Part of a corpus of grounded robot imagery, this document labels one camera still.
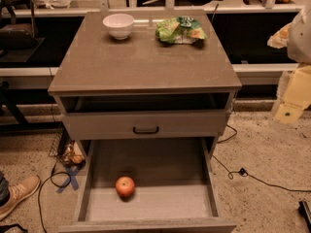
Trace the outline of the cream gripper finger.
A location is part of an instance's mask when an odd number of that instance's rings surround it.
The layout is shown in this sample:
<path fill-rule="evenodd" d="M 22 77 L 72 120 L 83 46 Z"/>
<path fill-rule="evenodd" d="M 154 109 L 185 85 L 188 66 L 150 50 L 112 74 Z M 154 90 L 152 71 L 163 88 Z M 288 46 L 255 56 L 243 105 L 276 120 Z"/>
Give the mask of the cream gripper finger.
<path fill-rule="evenodd" d="M 273 118 L 283 124 L 295 123 L 311 105 L 311 66 L 299 64 L 279 80 Z"/>
<path fill-rule="evenodd" d="M 275 49 L 285 48 L 287 46 L 287 42 L 289 39 L 290 27 L 291 27 L 290 23 L 283 26 L 280 30 L 278 30 L 274 35 L 272 35 L 268 39 L 267 44 Z"/>

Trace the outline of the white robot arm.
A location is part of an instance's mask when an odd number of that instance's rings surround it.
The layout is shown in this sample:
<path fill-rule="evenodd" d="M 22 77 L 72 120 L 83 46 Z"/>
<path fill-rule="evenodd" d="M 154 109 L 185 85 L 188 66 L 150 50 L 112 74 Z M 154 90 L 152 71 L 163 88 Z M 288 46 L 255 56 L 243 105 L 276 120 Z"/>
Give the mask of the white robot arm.
<path fill-rule="evenodd" d="M 276 121 L 292 124 L 311 105 L 311 4 L 305 5 L 267 44 L 275 49 L 287 48 L 289 59 L 298 63 L 292 73 L 280 78 L 272 110 Z"/>

